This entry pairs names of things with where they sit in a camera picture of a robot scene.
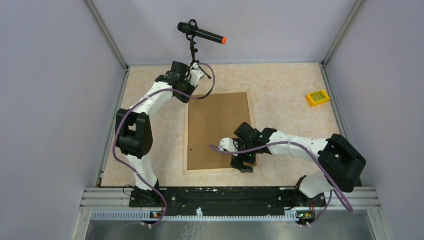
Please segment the white wooden photo frame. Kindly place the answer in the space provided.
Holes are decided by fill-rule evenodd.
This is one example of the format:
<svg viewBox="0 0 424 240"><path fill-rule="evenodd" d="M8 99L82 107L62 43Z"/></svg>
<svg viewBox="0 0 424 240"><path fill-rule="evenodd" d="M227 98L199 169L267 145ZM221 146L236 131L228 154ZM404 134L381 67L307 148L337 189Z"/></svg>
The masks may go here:
<svg viewBox="0 0 424 240"><path fill-rule="evenodd" d="M229 174L231 156L210 150L224 138L234 138L244 122L256 127L251 92L248 89L219 91L185 107L184 161L186 175Z"/></svg>

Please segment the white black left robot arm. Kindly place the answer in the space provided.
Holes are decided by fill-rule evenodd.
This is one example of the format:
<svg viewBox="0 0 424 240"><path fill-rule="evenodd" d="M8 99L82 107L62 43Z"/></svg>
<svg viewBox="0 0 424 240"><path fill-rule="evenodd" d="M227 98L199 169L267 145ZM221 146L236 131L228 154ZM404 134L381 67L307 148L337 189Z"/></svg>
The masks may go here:
<svg viewBox="0 0 424 240"><path fill-rule="evenodd" d="M188 66L174 61L171 69L157 77L137 103L116 113L114 148L127 158L136 179L135 187L143 191L141 200L149 207L156 206L161 198L154 189L158 178L149 156L154 143L151 118L172 98L187 104L204 76L199 64Z"/></svg>

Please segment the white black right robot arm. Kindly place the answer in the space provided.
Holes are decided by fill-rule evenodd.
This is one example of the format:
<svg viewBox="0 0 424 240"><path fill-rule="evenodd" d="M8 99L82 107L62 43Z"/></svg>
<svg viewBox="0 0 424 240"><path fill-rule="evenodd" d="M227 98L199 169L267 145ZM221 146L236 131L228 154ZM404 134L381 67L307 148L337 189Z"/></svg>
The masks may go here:
<svg viewBox="0 0 424 240"><path fill-rule="evenodd" d="M302 177L296 184L293 200L307 206L314 197L336 190L351 193L367 164L365 158L342 135L330 138L306 138L274 128L262 131L242 123L235 138L223 138L219 148L233 152L237 161L252 164L257 154L285 155L315 163L318 172Z"/></svg>

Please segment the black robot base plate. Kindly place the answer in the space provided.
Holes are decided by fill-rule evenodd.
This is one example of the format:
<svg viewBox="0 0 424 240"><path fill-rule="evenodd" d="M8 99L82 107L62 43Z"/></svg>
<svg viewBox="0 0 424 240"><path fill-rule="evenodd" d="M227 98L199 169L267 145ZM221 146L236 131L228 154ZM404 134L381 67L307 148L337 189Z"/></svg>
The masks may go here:
<svg viewBox="0 0 424 240"><path fill-rule="evenodd" d="M162 187L159 192L133 190L131 208L158 208L165 216L206 217L283 216L295 208L324 207L324 194L308 198L292 187Z"/></svg>

